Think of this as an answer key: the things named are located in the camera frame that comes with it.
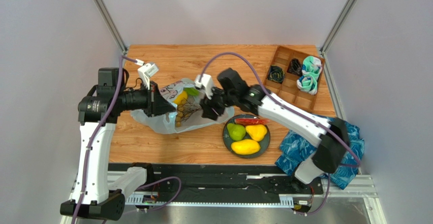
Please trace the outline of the light blue plastic bag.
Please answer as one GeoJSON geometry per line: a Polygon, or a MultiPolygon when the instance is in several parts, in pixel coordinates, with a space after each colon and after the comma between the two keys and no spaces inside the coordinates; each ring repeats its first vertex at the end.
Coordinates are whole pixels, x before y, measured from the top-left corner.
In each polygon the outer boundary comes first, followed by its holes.
{"type": "Polygon", "coordinates": [[[182,78],[161,88],[160,93],[164,99],[175,106],[176,111],[155,117],[145,115],[143,110],[130,112],[135,121],[150,127],[158,134],[178,134],[197,130],[225,123],[234,116],[234,108],[229,107],[216,121],[203,118],[203,110],[199,102],[204,97],[204,93],[199,92],[194,87],[194,82],[188,78],[182,78]]]}

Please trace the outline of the green fake pear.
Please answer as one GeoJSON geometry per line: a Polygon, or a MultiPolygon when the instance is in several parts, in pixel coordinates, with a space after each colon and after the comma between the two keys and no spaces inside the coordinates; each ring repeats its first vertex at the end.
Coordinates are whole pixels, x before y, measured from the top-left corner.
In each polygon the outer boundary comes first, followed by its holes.
{"type": "Polygon", "coordinates": [[[246,135],[246,129],[241,124],[229,123],[227,124],[227,131],[233,141],[241,141],[246,135]]]}

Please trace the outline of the yellow fake mango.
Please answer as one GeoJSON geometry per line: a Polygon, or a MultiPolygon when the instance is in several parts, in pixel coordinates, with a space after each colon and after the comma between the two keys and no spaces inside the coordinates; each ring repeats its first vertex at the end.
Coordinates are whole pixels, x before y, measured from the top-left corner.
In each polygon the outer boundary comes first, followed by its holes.
{"type": "Polygon", "coordinates": [[[257,141],[244,139],[231,144],[233,152],[239,155],[251,155],[260,151],[261,146],[257,141]]]}

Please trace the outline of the yellow fake pear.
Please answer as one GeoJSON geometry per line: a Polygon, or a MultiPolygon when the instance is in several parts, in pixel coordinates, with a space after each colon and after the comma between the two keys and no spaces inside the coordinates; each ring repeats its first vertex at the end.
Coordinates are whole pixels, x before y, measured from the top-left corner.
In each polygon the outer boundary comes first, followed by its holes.
{"type": "Polygon", "coordinates": [[[262,124],[247,125],[245,130],[251,139],[257,142],[262,141],[268,133],[267,127],[262,124]]]}

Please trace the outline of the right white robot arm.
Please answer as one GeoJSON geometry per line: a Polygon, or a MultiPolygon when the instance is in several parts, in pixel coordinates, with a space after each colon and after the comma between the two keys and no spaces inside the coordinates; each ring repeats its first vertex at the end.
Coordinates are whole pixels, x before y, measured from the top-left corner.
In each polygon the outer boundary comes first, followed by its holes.
{"type": "Polygon", "coordinates": [[[217,120],[226,108],[236,106],[241,111],[275,121],[305,138],[316,148],[315,153],[302,161],[294,176],[302,183],[311,183],[323,174],[333,174],[342,165],[350,149],[345,122],[340,118],[330,121],[299,109],[259,84],[252,86],[233,69],[218,75],[221,87],[214,85],[208,74],[198,75],[195,88],[204,93],[200,101],[203,118],[217,120]]]}

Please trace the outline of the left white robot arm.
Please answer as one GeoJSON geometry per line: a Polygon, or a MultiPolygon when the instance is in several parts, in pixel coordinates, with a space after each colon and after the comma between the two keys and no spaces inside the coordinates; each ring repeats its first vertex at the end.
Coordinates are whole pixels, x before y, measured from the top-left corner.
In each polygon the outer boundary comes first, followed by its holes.
{"type": "Polygon", "coordinates": [[[142,110],[154,117],[171,113],[175,107],[160,93],[151,77],[155,65],[138,69],[142,83],[127,88],[129,73],[123,68],[101,68],[98,83],[78,104],[81,152],[76,187],[71,198],[60,206],[60,213],[77,219],[118,220],[126,199],[139,187],[153,180],[151,164],[134,163],[113,183],[108,183],[109,152],[118,117],[124,111],[142,110]]]}

